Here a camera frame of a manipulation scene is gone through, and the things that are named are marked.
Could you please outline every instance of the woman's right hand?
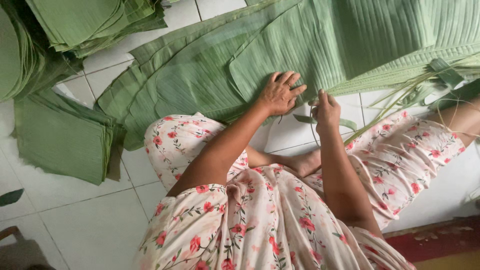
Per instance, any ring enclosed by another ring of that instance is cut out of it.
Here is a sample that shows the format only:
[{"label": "woman's right hand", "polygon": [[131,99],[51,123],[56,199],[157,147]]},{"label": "woman's right hand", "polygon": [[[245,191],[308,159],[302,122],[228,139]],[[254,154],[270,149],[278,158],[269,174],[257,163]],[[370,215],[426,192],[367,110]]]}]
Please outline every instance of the woman's right hand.
[{"label": "woman's right hand", "polygon": [[340,123],[340,105],[335,98],[327,94],[323,89],[318,91],[318,101],[311,105],[316,106],[312,110],[313,117],[317,120],[317,133],[321,130],[337,130]]}]

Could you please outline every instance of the white tile floor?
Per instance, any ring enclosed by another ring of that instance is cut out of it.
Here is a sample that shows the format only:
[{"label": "white tile floor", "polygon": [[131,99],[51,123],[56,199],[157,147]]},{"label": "white tile floor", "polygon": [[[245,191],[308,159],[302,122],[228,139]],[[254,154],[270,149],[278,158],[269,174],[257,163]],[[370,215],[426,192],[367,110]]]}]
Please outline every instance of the white tile floor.
[{"label": "white tile floor", "polygon": [[[243,0],[181,0],[166,10],[166,29],[136,33],[118,46],[100,51],[85,62],[85,70],[57,84],[54,90],[92,107],[95,99],[133,60],[131,49],[165,33],[246,6]],[[385,92],[338,97],[342,118],[363,127],[378,109],[362,108]],[[307,115],[308,106],[295,110]],[[424,108],[411,108],[421,114]],[[23,164],[18,158],[13,130],[13,102],[0,103],[0,194],[24,188],[17,203],[0,208],[0,230],[16,225],[26,239],[35,240],[45,258],[56,269],[129,269],[129,263],[155,206],[166,194],[143,149],[121,153],[120,180],[106,179],[100,186],[72,177],[47,174]],[[344,138],[350,130],[341,128]],[[258,150],[296,155],[315,149],[310,125],[292,115],[261,127],[251,141]],[[471,146],[445,167],[441,174],[399,221],[385,231],[424,225],[477,214],[462,200],[480,185],[480,150]],[[10,245],[9,237],[0,245]]]}]

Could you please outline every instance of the woman's arm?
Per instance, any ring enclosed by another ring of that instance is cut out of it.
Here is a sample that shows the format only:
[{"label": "woman's arm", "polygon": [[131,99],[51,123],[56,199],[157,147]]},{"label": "woman's arm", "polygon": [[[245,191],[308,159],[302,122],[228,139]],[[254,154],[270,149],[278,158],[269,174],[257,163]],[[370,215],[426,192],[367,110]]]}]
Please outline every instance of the woman's arm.
[{"label": "woman's arm", "polygon": [[296,96],[307,89],[302,85],[290,90],[300,78],[299,73],[288,71],[280,75],[275,72],[252,107],[203,148],[167,196],[203,184],[226,184],[230,167],[262,122],[271,115],[288,112],[295,105]]},{"label": "woman's arm", "polygon": [[319,106],[314,109],[317,133],[322,145],[322,175],[326,204],[336,218],[347,226],[360,227],[382,237],[373,216],[367,192],[348,160],[338,130],[340,105],[323,89],[318,94]]}]

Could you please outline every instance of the woman's left hand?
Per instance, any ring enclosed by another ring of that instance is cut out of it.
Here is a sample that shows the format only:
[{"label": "woman's left hand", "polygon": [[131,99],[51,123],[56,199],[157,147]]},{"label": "woman's left hand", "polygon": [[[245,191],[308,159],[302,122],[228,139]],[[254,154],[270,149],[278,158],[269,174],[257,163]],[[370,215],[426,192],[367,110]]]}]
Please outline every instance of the woman's left hand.
[{"label": "woman's left hand", "polygon": [[295,106],[297,96],[307,89],[301,85],[290,90],[291,86],[300,79],[300,73],[287,71],[275,72],[268,80],[255,103],[268,110],[269,115],[282,115]]}]

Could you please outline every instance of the pink floral dress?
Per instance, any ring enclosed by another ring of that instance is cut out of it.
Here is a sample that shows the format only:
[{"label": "pink floral dress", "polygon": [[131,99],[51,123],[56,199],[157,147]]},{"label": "pink floral dress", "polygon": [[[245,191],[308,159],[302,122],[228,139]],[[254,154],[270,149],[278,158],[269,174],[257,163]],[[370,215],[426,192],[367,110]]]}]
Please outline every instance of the pink floral dress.
[{"label": "pink floral dress", "polygon": [[[215,134],[218,122],[172,115],[153,123],[145,147],[169,190]],[[380,228],[465,148],[440,124],[392,114],[347,145]],[[272,164],[249,169],[244,151],[227,185],[208,184],[158,204],[133,267],[166,269],[414,269],[367,230],[347,227],[323,202],[321,170],[299,178]]]}]

